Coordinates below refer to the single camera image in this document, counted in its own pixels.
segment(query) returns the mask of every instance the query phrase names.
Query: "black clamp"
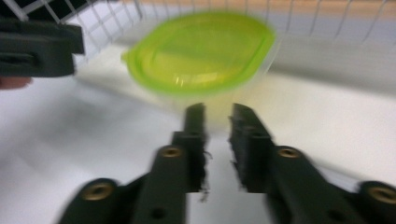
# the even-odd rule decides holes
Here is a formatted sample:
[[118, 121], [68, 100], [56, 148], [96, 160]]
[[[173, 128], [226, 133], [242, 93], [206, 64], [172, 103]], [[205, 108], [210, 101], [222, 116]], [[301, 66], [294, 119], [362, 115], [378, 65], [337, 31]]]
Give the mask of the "black clamp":
[[83, 53], [83, 35], [78, 26], [0, 20], [1, 77], [72, 75], [72, 54]]
[[[348, 192], [328, 183], [305, 154], [276, 146], [254, 111], [234, 105], [234, 167], [247, 192], [266, 193], [276, 224], [396, 223], [396, 189], [360, 183]], [[60, 224], [184, 224], [186, 193], [205, 191], [204, 106], [190, 106], [184, 130], [161, 147], [151, 171], [127, 186], [111, 179], [86, 185]]]
[[68, 205], [60, 224], [185, 223], [186, 194], [205, 193], [204, 105], [187, 109], [184, 129], [161, 147], [151, 170], [127, 186], [96, 179]]

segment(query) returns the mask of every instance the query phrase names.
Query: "white wire grid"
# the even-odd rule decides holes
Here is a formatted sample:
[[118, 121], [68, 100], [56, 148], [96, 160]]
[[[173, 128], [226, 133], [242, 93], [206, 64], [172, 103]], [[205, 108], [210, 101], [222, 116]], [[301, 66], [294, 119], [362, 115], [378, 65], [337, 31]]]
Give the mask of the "white wire grid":
[[[390, 0], [86, 0], [87, 7], [80, 11], [70, 0], [55, 0], [65, 1], [72, 11], [72, 17], [66, 19], [59, 18], [51, 8], [50, 2], [54, 0], [36, 0], [23, 8], [13, 0], [4, 1], [21, 20], [28, 20], [30, 12], [44, 7], [55, 21], [81, 26], [86, 55], [77, 56], [77, 64], [87, 62], [142, 20], [162, 21], [184, 13], [218, 8], [237, 9], [262, 17], [282, 35], [320, 36], [334, 43], [346, 40], [396, 49], [396, 4]], [[361, 12], [361, 8], [356, 7], [363, 4], [367, 4], [365, 9], [369, 8], [370, 12]], [[327, 13], [334, 6], [337, 6], [337, 13]]]

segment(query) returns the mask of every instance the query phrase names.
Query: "green plastic container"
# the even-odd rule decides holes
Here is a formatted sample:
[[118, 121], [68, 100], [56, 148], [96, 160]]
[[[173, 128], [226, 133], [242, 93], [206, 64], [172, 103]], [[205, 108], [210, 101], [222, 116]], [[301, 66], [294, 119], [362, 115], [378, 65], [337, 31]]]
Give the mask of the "green plastic container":
[[122, 59], [132, 77], [151, 90], [210, 93], [252, 78], [275, 39], [275, 31], [254, 18], [204, 12], [164, 22]]

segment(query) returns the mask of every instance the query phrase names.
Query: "plastic container lid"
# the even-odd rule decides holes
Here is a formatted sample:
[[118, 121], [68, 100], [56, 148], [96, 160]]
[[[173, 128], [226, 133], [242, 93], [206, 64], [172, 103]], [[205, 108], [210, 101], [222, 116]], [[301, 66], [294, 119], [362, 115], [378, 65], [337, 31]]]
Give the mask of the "plastic container lid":
[[132, 77], [149, 89], [208, 93], [249, 80], [274, 42], [274, 30], [261, 21], [205, 12], [166, 21], [122, 59]]

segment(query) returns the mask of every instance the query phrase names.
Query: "white surface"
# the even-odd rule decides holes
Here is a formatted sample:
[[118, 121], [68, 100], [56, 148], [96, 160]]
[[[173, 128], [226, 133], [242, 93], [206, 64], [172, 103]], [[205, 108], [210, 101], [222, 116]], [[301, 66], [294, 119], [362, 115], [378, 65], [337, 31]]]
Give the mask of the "white surface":
[[[121, 184], [145, 173], [182, 118], [76, 82], [37, 79], [0, 92], [0, 223], [56, 223], [78, 188], [95, 178]], [[265, 223], [262, 196], [238, 190], [225, 134], [210, 136], [211, 194], [190, 196], [189, 222]]]
[[[205, 102], [212, 131], [225, 131], [232, 103], [246, 104], [260, 115], [280, 145], [298, 147], [320, 165], [342, 173], [396, 184], [396, 98], [391, 88], [396, 79], [390, 72], [394, 67], [391, 59], [376, 57], [380, 63], [370, 64], [369, 59], [379, 52], [369, 47], [356, 49], [336, 43], [329, 47], [319, 42], [315, 49], [314, 40], [298, 51], [304, 41], [289, 37], [282, 43], [282, 47], [288, 48], [280, 49], [275, 66], [266, 76], [258, 76], [235, 91], [180, 99], [140, 87], [130, 79], [126, 65], [120, 60], [121, 54], [148, 33], [153, 24], [140, 22], [82, 67], [78, 78], [167, 111], [179, 113], [187, 105]], [[344, 53], [339, 51], [336, 57], [340, 48], [345, 49]], [[332, 51], [321, 53], [325, 49]], [[312, 62], [292, 63], [292, 56], [288, 54], [293, 52], [295, 61], [311, 59]], [[354, 64], [355, 70], [353, 65], [347, 64], [348, 59], [356, 62], [358, 53], [366, 54], [360, 56], [366, 73], [358, 64]], [[323, 62], [323, 54], [333, 55], [335, 62], [345, 62]], [[379, 71], [379, 64], [388, 67]]]

